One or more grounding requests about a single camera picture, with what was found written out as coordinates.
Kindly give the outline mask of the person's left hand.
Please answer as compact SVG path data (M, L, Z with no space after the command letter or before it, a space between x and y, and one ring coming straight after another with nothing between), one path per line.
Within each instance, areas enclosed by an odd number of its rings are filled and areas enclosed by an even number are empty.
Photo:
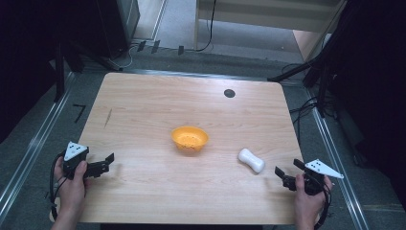
M87 163L85 161L79 163L73 179L66 179L63 176L62 163L63 158L59 157L54 169L56 178L64 181L58 190L60 196L59 213L79 215L84 209L86 183L83 181L83 176L87 170Z

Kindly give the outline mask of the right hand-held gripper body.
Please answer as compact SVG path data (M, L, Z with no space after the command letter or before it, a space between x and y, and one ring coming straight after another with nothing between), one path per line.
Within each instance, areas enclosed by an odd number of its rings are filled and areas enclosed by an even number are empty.
M310 196L315 196L324 189L325 176L344 178L342 173L335 171L319 159L304 163L304 166L304 191Z

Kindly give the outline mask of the white peanut-shaped bottle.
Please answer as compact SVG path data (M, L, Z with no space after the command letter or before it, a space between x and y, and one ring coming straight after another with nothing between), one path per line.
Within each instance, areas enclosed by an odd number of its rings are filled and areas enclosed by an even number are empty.
M261 173L265 167L265 162L248 149L242 149L237 158L240 162L248 165L255 173Z

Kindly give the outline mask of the white wooden furniture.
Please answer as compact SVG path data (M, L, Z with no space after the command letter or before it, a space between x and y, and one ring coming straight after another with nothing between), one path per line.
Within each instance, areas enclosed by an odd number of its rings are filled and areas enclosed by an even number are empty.
M210 19L293 31L304 61L333 33L348 0L195 0L195 23Z

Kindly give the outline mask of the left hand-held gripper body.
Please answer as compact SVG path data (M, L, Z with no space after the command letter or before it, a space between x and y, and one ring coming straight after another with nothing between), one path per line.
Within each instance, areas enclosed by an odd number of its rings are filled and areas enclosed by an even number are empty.
M89 148L74 142L70 142L67 145L66 151L63 156L62 169L64 176L68 179L73 179L75 177L75 170L80 162L85 161L87 154L89 153ZM97 171L107 171L108 166L105 166L102 161L95 163L88 163L86 172L84 173L84 178L92 177L93 172Z

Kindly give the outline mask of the dark curtain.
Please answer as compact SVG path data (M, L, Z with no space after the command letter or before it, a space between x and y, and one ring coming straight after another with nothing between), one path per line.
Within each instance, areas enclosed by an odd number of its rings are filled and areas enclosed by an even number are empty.
M0 0L0 144L56 83L51 65L86 0Z
M355 149L406 211L406 0L349 0L333 37L330 90L361 132Z

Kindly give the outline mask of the black cabinet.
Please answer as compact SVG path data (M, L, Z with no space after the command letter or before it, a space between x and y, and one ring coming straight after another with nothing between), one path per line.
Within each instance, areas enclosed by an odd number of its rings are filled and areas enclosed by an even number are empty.
M138 0L96 0L104 37L103 55L116 58L129 49L140 11Z

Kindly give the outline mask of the metal floor rail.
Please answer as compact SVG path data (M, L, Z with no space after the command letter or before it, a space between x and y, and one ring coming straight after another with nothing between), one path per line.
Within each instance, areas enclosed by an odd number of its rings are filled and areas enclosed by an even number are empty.
M235 80L235 81L265 81L265 82L268 81L266 77L246 77L246 76L233 76L233 75L222 75L222 74L188 73L188 72L144 70L144 69L123 70L121 73L140 74L140 75L149 75L149 76L152 76L152 75L177 76L177 77Z
M68 101L78 75L70 72L65 92L54 102L52 87L22 119L11 135L0 144L0 227L9 218L12 206L42 154L57 119Z
M347 176L347 172L340 158L339 151L337 150L335 143L330 135L326 119L320 115L316 108L313 109L312 114L327 150L327 155L330 160L331 167L344 175L343 178L338 180L338 184L343 198L346 202L346 206L350 213L350 217L352 219L354 227L356 230L370 230L358 197L355 194L355 191Z

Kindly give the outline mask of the black metal stand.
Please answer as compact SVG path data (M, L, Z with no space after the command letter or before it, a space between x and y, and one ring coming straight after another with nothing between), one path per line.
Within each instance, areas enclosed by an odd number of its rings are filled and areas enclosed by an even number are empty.
M83 54L90 59L96 61L109 71L120 72L122 67L116 67L107 62L94 52L74 41L60 40L55 47L55 70L56 70L56 96L54 102L61 100L65 93L65 68L64 63L67 63L70 69L74 72L82 72L84 63L80 58Z
M315 58L299 64L291 70L285 73L281 73L276 77L268 78L271 82L280 82L293 77L294 75L307 70L307 74L303 79L303 85L306 88L313 87L316 83L319 83L318 94L316 96L316 108L322 118L326 117L326 91L329 79L331 77L329 68L329 58L326 55L319 54Z

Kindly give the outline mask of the orange plastic bowl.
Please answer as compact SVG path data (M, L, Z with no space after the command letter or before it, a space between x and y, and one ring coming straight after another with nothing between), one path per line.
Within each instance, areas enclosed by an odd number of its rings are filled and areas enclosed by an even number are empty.
M209 141L209 135L196 126L177 127L170 136L175 146L183 151L201 151Z

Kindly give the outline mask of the person's right hand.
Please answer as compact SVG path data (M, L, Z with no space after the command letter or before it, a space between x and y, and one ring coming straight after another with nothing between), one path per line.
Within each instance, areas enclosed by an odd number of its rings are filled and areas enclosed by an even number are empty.
M295 178L296 194L294 201L295 222L297 220L314 221L322 210L326 197L324 193L308 195L305 192L305 177L297 174Z

